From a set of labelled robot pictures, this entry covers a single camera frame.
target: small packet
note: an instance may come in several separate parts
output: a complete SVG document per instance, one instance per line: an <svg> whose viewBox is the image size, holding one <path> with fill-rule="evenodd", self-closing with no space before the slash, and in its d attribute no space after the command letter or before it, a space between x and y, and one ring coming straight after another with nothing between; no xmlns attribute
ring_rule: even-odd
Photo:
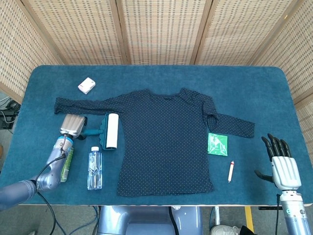
<svg viewBox="0 0 313 235"><path fill-rule="evenodd" d="M209 133L207 153L227 156L227 136Z"/></svg>

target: bottle cap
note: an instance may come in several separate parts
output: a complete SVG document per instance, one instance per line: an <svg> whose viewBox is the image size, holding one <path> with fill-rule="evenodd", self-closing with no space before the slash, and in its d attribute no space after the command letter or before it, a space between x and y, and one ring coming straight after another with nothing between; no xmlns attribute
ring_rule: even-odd
<svg viewBox="0 0 313 235"><path fill-rule="evenodd" d="M91 147L91 151L99 151L99 147L98 146L94 146L94 147Z"/></svg>

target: shirt sleeve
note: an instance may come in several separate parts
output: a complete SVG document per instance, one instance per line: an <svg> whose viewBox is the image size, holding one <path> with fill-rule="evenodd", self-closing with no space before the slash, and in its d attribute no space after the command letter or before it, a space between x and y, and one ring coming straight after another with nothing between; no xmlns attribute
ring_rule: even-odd
<svg viewBox="0 0 313 235"><path fill-rule="evenodd" d="M241 136L245 138L254 137L254 123L245 121L229 115L218 114L212 97L199 94L202 104L203 120L206 122L210 132Z"/></svg>
<svg viewBox="0 0 313 235"><path fill-rule="evenodd" d="M65 114L94 114L104 115L106 113L125 113L132 106L133 94L123 94L115 98L106 100L70 100L66 98L56 98L54 113Z"/></svg>

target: woven panel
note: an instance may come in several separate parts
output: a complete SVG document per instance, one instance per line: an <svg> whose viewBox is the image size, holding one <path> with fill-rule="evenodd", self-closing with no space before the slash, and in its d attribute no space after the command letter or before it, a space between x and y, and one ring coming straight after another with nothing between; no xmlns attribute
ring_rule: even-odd
<svg viewBox="0 0 313 235"><path fill-rule="evenodd" d="M15 1L1 0L0 88L21 102L32 70L57 63Z"/></svg>
<svg viewBox="0 0 313 235"><path fill-rule="evenodd" d="M108 0L28 0L68 64L122 64Z"/></svg>
<svg viewBox="0 0 313 235"><path fill-rule="evenodd" d="M297 110L304 139L313 164L313 101Z"/></svg>
<svg viewBox="0 0 313 235"><path fill-rule="evenodd" d="M304 1L259 59L280 67L293 98L313 87L313 1Z"/></svg>
<svg viewBox="0 0 313 235"><path fill-rule="evenodd" d="M123 0L133 64L189 64L205 0Z"/></svg>
<svg viewBox="0 0 313 235"><path fill-rule="evenodd" d="M219 0L199 64L246 65L291 0Z"/></svg>

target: green packet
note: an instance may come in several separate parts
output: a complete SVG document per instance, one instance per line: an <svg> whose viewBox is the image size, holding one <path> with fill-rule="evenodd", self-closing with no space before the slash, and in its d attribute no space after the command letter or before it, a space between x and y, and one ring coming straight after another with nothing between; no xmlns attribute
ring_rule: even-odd
<svg viewBox="0 0 313 235"><path fill-rule="evenodd" d="M207 153L227 156L227 136L209 133Z"/></svg>
<svg viewBox="0 0 313 235"><path fill-rule="evenodd" d="M62 168L62 171L61 171L61 182L62 183L66 182L66 180L67 180L70 163L71 163L72 157L73 157L73 152L74 152L74 148L71 148L70 152L68 153L67 159L65 160L64 166Z"/></svg>

